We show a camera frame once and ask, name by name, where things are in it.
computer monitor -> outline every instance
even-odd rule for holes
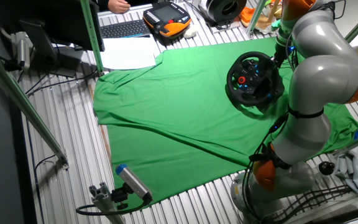
[[[99,6],[88,1],[99,44],[104,50],[99,26]],[[0,26],[10,34],[26,32],[37,56],[31,68],[50,72],[59,68],[75,70],[82,51],[52,47],[52,42],[75,44],[83,50],[92,50],[81,3],[79,0],[0,0]]]

steering wheel button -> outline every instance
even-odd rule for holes
[[[240,77],[239,78],[239,83],[240,84],[244,84],[246,82],[246,78],[245,77]]]

blue cap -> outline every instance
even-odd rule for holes
[[[119,164],[116,168],[116,173],[119,175],[126,167],[127,164]]]

person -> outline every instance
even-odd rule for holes
[[[124,13],[131,6],[151,3],[150,0],[99,0],[100,11],[110,10],[113,13]]]

person's hand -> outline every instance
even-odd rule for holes
[[[109,0],[108,8],[113,13],[124,13],[131,7],[125,0]]]

